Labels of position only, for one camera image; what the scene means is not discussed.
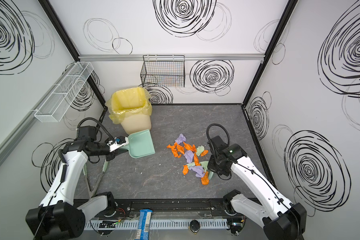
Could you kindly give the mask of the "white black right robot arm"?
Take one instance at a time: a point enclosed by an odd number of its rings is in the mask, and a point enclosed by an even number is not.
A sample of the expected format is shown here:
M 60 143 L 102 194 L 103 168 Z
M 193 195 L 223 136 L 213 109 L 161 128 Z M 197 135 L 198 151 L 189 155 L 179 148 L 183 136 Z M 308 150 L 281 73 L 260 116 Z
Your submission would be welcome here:
M 257 198 L 255 202 L 233 190 L 223 197 L 225 212 L 249 218 L 263 228 L 269 240 L 300 240 L 306 230 L 306 209 L 281 194 L 255 167 L 242 147 L 224 142 L 220 136 L 212 138 L 212 127 L 214 124 L 206 130 L 212 154 L 208 170 L 225 181 L 237 175 Z

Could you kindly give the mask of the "green plastic dustpan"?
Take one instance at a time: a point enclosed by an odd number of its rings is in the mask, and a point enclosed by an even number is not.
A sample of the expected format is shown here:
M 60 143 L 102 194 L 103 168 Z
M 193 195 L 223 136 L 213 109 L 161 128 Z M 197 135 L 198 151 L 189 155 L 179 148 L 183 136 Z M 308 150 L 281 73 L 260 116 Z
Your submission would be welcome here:
M 133 133 L 128 136 L 126 149 L 132 158 L 142 158 L 156 153 L 150 130 Z

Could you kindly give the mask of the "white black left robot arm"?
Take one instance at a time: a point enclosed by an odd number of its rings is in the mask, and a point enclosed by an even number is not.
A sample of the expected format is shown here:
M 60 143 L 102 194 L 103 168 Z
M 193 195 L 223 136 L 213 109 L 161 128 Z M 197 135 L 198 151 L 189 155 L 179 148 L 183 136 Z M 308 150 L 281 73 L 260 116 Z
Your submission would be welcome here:
M 85 118 L 77 126 L 77 137 L 59 150 L 61 166 L 38 208 L 31 209 L 26 222 L 35 240 L 68 240 L 79 237 L 87 222 L 100 212 L 116 210 L 113 194 L 106 192 L 74 206 L 75 190 L 84 166 L 93 156 L 115 158 L 127 145 L 127 137 L 114 137 L 98 120 Z

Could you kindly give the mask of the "green hand broom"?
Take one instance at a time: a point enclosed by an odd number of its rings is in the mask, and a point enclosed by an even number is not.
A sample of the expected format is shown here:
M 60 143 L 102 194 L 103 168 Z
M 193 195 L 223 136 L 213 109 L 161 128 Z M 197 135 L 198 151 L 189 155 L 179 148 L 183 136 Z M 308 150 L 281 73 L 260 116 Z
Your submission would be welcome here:
M 208 168 L 209 161 L 202 161 L 200 162 L 201 166 L 203 167 L 205 172 L 208 172 L 208 179 L 211 180 L 214 173 Z

